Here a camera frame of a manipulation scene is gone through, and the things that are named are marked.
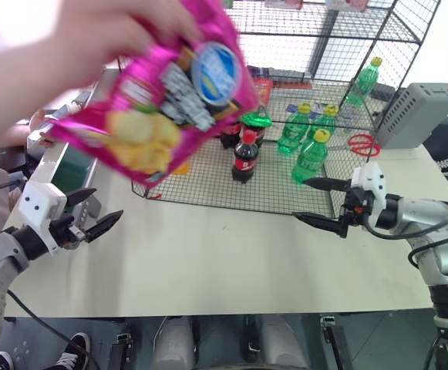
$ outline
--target yellow bottle cap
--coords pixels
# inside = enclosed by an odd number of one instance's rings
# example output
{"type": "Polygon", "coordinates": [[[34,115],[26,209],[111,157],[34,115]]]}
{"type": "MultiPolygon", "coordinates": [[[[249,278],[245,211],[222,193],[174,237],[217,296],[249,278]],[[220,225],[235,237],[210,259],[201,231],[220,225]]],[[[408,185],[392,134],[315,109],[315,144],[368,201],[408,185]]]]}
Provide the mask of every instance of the yellow bottle cap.
{"type": "Polygon", "coordinates": [[[326,129],[317,129],[313,138],[318,143],[326,143],[330,139],[330,132],[326,129]]]}
{"type": "Polygon", "coordinates": [[[309,114],[311,113],[311,106],[309,105],[309,103],[301,104],[298,108],[298,111],[300,113],[309,114]]]}
{"type": "Polygon", "coordinates": [[[376,67],[379,67],[381,65],[381,62],[383,61],[383,59],[379,58],[378,56],[375,56],[372,60],[371,60],[371,64],[373,64],[376,67]]]}
{"type": "Polygon", "coordinates": [[[339,106],[336,106],[334,104],[328,104],[325,107],[324,114],[326,116],[333,116],[333,117],[335,117],[338,113],[339,113],[339,106]]]}

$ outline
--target bottle cap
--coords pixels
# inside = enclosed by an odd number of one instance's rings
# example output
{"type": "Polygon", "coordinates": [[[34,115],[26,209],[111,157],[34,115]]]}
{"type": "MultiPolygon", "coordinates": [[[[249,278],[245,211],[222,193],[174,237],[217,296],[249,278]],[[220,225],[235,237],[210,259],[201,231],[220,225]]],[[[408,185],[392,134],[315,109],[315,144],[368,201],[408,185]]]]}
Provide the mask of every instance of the bottle cap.
{"type": "Polygon", "coordinates": [[[332,117],[335,117],[338,113],[339,113],[339,106],[336,106],[336,105],[334,105],[334,104],[328,104],[328,105],[325,107],[324,114],[325,114],[326,116],[332,116],[332,117]]]}
{"type": "Polygon", "coordinates": [[[371,64],[373,64],[376,67],[379,67],[381,65],[381,62],[383,61],[383,59],[379,58],[378,56],[375,56],[372,60],[371,60],[371,64]]]}
{"type": "Polygon", "coordinates": [[[256,141],[256,132],[252,131],[250,129],[244,130],[244,133],[242,134],[242,142],[244,144],[254,144],[256,141]]]}
{"type": "Polygon", "coordinates": [[[300,113],[309,114],[311,112],[311,106],[309,105],[309,103],[301,104],[298,108],[298,111],[300,113]]]}
{"type": "Polygon", "coordinates": [[[326,143],[330,139],[330,132],[326,129],[317,129],[313,139],[318,143],[326,143]]]}

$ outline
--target wire mesh shelf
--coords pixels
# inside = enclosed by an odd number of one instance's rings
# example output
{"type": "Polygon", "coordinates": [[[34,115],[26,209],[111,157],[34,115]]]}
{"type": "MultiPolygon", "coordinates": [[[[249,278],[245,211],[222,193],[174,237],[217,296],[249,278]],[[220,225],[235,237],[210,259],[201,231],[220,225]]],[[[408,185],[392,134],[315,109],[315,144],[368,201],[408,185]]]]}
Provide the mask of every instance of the wire mesh shelf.
{"type": "Polygon", "coordinates": [[[338,217],[345,194],[296,184],[291,172],[297,154],[277,151],[291,106],[310,103],[318,115],[327,104],[341,107],[328,158],[317,176],[349,179],[369,159],[346,146],[349,138],[357,133],[376,138],[376,127],[396,98],[439,3],[370,0],[364,12],[337,12],[319,0],[304,2],[299,11],[267,8],[264,0],[234,0],[227,13],[241,33],[245,62],[254,77],[273,82],[267,105],[273,125],[266,130],[254,176],[246,184],[233,181],[233,151],[212,139],[189,159],[189,173],[171,175],[149,192],[133,183],[133,192],[184,204],[338,217]],[[345,97],[375,56],[382,58],[377,82],[387,92],[378,92],[376,99],[368,95],[359,107],[347,105],[345,114],[345,97]]]}
{"type": "Polygon", "coordinates": [[[370,7],[364,12],[336,12],[328,10],[325,4],[305,2],[302,9],[297,11],[267,8],[264,2],[244,0],[234,2],[234,7],[228,9],[227,13],[244,35],[420,42],[405,22],[391,13],[389,8],[370,7]],[[335,14],[335,17],[328,17],[329,14],[335,14]],[[386,17],[389,17],[386,25],[378,35],[386,17]]]}

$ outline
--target floor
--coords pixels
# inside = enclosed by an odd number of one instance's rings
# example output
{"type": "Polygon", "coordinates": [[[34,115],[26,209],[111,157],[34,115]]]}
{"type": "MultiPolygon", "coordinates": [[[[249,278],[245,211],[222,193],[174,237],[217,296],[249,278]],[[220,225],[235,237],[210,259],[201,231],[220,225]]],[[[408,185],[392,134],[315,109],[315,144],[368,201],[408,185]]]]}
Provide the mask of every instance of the floor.
{"type": "MultiPolygon", "coordinates": [[[[283,317],[292,326],[313,368],[336,369],[331,347],[324,342],[318,328],[309,325],[316,322],[317,315],[283,317]]],[[[197,367],[244,362],[239,352],[242,319],[240,315],[199,317],[201,343],[197,367]]],[[[116,335],[129,330],[135,341],[132,360],[126,367],[130,370],[150,368],[153,337],[162,318],[128,318],[124,322],[59,318],[46,321],[67,336],[78,331],[90,335],[93,355],[101,369],[107,369],[110,346],[116,335]]],[[[335,322],[345,330],[356,370],[420,368],[436,333],[430,309],[337,314],[335,322]]],[[[0,341],[0,350],[12,354],[16,370],[53,365],[64,347],[60,339],[31,318],[6,322],[0,341]]]]}

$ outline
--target gray device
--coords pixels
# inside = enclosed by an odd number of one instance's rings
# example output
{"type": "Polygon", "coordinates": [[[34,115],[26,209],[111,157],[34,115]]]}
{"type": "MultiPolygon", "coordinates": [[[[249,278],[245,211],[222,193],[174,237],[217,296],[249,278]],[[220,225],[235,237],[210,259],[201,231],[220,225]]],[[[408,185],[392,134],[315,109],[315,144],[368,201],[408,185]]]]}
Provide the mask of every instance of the gray device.
{"type": "Polygon", "coordinates": [[[377,141],[383,149],[412,149],[448,116],[448,83],[411,83],[388,108],[377,141]]]}

